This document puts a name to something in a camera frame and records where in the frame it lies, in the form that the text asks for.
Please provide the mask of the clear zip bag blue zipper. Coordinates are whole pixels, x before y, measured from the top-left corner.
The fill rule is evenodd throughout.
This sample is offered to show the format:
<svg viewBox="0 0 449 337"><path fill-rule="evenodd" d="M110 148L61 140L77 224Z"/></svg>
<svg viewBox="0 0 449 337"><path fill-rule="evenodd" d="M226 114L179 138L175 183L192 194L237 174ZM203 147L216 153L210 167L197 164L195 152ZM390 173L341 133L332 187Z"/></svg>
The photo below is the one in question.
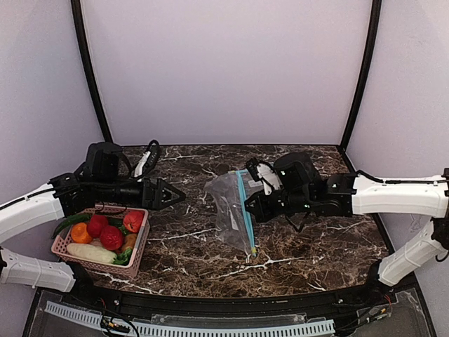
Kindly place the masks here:
<svg viewBox="0 0 449 337"><path fill-rule="evenodd" d="M217 238L248 257L256 257L253 222L245 208L251 180L246 169L230 171L207 182L204 191L215 202Z"/></svg>

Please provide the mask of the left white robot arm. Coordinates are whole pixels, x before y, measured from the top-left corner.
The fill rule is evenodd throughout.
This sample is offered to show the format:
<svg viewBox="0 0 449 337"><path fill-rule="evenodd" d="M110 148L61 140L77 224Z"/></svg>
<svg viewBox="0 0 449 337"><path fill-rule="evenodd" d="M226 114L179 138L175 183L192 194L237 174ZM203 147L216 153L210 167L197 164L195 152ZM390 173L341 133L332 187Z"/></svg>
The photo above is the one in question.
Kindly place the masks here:
<svg viewBox="0 0 449 337"><path fill-rule="evenodd" d="M159 211L185 200L185 193L149 173L161 148L152 140L136 165L120 145L89 145L86 160L73 173L50 179L32 192L1 205L1 241L34 227L74 216L96 204ZM79 263L54 263L1 249L1 283L54 289L64 293L92 285Z"/></svg>

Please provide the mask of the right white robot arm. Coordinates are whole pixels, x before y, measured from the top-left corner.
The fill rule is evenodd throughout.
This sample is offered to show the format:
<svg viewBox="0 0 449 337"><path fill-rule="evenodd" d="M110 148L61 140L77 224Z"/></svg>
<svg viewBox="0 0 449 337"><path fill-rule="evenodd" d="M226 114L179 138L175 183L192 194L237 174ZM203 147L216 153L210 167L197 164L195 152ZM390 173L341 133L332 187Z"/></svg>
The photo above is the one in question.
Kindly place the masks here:
<svg viewBox="0 0 449 337"><path fill-rule="evenodd" d="M364 171L322 178L305 152L288 153L273 164L252 158L246 169L264 189L245 200L257 222L297 213L317 216L404 213L429 221L398 251L374 263L366 284L391 288L440 253L448 253L448 174L426 178L377 178Z"/></svg>

